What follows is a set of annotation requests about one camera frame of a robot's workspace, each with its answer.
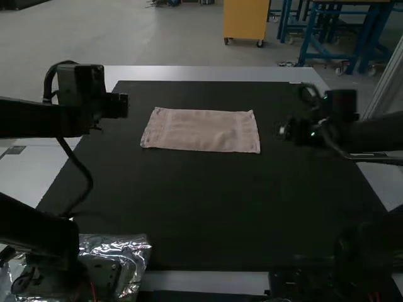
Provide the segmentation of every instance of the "blue workbench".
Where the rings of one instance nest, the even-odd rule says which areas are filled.
[[[303,19],[309,11],[309,4],[308,0]],[[366,71],[370,60],[387,60],[390,57],[389,50],[380,45],[378,41],[394,3],[387,0],[386,2],[385,0],[313,0],[308,24],[300,23],[296,17],[291,15],[291,5],[292,0],[284,0],[277,39],[280,39],[280,43],[285,43],[288,33],[303,32],[305,34],[297,67],[304,66],[307,59],[342,60],[345,63],[345,70],[342,67],[341,73],[345,71],[346,74],[351,74],[360,55],[363,55],[359,68],[359,72],[362,73]],[[369,8],[365,11],[342,11],[343,6],[351,5],[369,6]],[[366,18],[363,24],[346,24],[339,20],[341,14],[361,14],[366,15]],[[358,33],[356,47],[351,55],[331,53],[323,46],[325,41],[331,43],[334,40],[336,30]],[[308,53],[309,45],[312,45],[317,53]],[[376,49],[382,54],[375,56]]]

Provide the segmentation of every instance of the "caster wheel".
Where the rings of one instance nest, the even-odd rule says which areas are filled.
[[[338,68],[336,68],[336,75],[338,75],[338,76],[342,76],[345,72],[346,72],[346,69],[347,69],[347,65],[341,65],[341,66],[339,66]]]
[[[336,68],[336,75],[341,76],[344,73],[344,70],[342,67]]]
[[[368,77],[373,77],[375,74],[377,74],[377,68],[372,65],[368,71]]]
[[[292,36],[287,36],[287,44],[293,45],[294,44],[294,39]]]
[[[264,41],[263,41],[263,40],[259,40],[259,41],[256,43],[256,46],[257,46],[258,48],[263,48],[263,47],[264,47]]]

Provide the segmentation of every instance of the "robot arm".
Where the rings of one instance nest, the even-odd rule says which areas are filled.
[[[52,92],[56,74],[59,90]],[[55,95],[58,104],[52,104],[51,98]],[[0,253],[0,267],[16,251],[26,252],[27,264],[33,267],[69,270],[76,264],[79,230],[68,218],[73,207],[83,202],[91,191],[93,180],[64,137],[88,134],[100,119],[126,118],[127,114],[128,96],[106,92],[102,65],[81,65],[72,61],[50,68],[45,78],[43,103],[0,98],[0,138],[57,138],[88,183],[87,190],[59,216],[42,213],[0,193],[0,207],[6,213],[0,220],[0,242],[9,245]]]

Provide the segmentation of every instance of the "metal post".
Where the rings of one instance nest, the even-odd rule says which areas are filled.
[[[283,7],[281,9],[281,16],[280,16],[280,24],[278,25],[278,31],[277,31],[277,39],[281,38],[281,31],[283,29],[283,23],[284,23],[284,14],[285,14],[285,7],[287,4],[287,0],[283,0]]]
[[[391,113],[401,104],[403,92],[403,36],[396,46],[385,71],[382,74],[372,96],[372,101],[367,107],[363,120],[376,118],[385,113]]]
[[[338,4],[337,6],[336,6],[336,11],[341,11],[341,8],[343,7],[343,5],[342,4]],[[335,34],[335,32],[336,32],[336,27],[337,27],[337,25],[338,25],[338,21],[339,21],[339,14],[334,14],[333,16],[332,16],[332,23],[331,23],[331,26],[330,26],[330,30],[329,30],[329,34],[328,34],[328,36],[327,36],[327,42],[328,43],[332,43],[332,41],[333,41],[333,38],[334,38],[334,34]]]
[[[393,10],[394,2],[390,3],[382,3],[379,4],[381,9],[377,17],[376,25],[374,26],[374,30],[372,31],[372,35],[370,41],[368,42],[368,46],[366,47],[366,52],[361,60],[360,66],[358,67],[358,72],[360,74],[366,71],[368,67],[369,61],[373,57],[375,52],[375,48],[377,47],[377,43],[379,41],[379,37],[382,34],[383,28],[390,16],[390,13]]]
[[[300,2],[298,3],[297,14],[295,15],[295,19],[297,19],[297,21],[300,21],[300,15],[301,15],[301,9],[302,9],[303,2],[304,2],[304,0],[300,0]]]
[[[309,42],[310,42],[310,36],[314,32],[316,11],[317,11],[318,7],[319,7],[319,3],[313,2],[312,9],[310,11],[310,17],[309,17],[307,31],[305,32],[304,42],[303,42],[303,44],[301,46],[301,50],[300,50],[300,57],[298,59],[298,64],[296,65],[297,67],[303,67],[305,65],[305,56],[307,54],[307,50],[308,50],[308,46],[309,46]]]
[[[290,10],[291,10],[291,3],[292,0],[285,0],[285,14],[284,14],[284,20],[283,20],[283,28],[281,29],[281,39],[280,43],[285,43],[285,37],[287,35],[287,25],[288,25],[288,19],[290,18]]]
[[[353,70],[354,70],[355,65],[358,61],[358,58],[361,54],[361,51],[365,47],[366,39],[368,38],[368,36],[371,32],[372,25],[375,21],[375,18],[380,13],[380,6],[381,6],[381,4],[379,4],[379,3],[370,6],[370,8],[368,10],[368,15],[366,16],[365,23],[363,25],[363,28],[361,29],[361,33],[359,35],[357,44],[355,46],[355,50],[354,50],[354,54],[353,54],[354,57],[353,57],[353,59],[351,59],[349,61],[349,65],[346,69],[346,74],[353,73]]]
[[[304,21],[304,22],[307,21],[309,4],[310,4],[310,0],[307,0],[307,3],[305,5],[304,17],[302,18],[302,21]]]
[[[329,7],[327,8],[328,11],[334,11],[334,4],[329,4]],[[326,38],[327,31],[329,29],[329,23],[330,19],[332,18],[331,14],[327,14],[323,18],[323,26],[322,26],[322,31],[319,35],[319,42],[323,43]]]

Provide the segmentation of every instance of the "yellow cabinet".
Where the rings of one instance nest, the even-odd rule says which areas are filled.
[[[224,38],[264,40],[270,0],[225,0]]]

